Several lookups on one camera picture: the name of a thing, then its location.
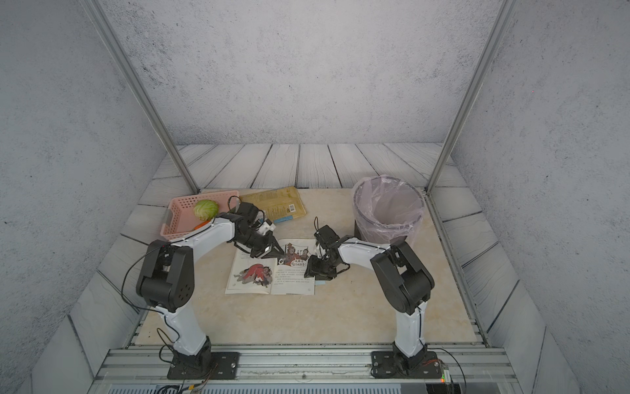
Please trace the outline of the illustrated children's story book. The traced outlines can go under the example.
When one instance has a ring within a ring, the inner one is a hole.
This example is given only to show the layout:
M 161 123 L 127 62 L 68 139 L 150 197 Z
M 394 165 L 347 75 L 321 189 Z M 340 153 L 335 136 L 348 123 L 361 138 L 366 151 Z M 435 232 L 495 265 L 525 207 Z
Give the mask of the illustrated children's story book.
M 285 239 L 280 259 L 254 259 L 238 251 L 226 285 L 226 295 L 313 296 L 315 279 L 305 277 L 308 259 L 319 256 L 315 239 Z

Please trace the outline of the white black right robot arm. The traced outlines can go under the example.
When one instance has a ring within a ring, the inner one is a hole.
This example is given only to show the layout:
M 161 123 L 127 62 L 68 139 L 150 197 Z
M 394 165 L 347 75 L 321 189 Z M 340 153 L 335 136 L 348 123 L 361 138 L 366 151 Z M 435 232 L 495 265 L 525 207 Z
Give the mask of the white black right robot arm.
M 396 335 L 390 351 L 371 353 L 375 379 L 444 379 L 436 352 L 429 351 L 424 321 L 435 280 L 402 237 L 379 245 L 353 236 L 340 237 L 313 220 L 318 254 L 308 258 L 305 277 L 331 281 L 353 265 L 371 269 L 396 311 Z

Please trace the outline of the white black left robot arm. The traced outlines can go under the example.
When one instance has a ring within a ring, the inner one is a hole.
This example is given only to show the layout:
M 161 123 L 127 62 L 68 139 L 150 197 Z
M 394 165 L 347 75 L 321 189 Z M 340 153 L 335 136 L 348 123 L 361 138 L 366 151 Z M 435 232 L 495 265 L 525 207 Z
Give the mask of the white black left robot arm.
M 208 223 L 173 241 L 152 242 L 139 262 L 142 267 L 136 294 L 146 310 L 162 315 L 173 343 L 167 379 L 207 379 L 221 364 L 212 353 L 209 337 L 200 328 L 191 298 L 195 291 L 195 263 L 216 247 L 231 243 L 254 259 L 275 259 L 282 249 L 275 225 L 264 211 L 240 201 L 235 208 L 218 213 Z

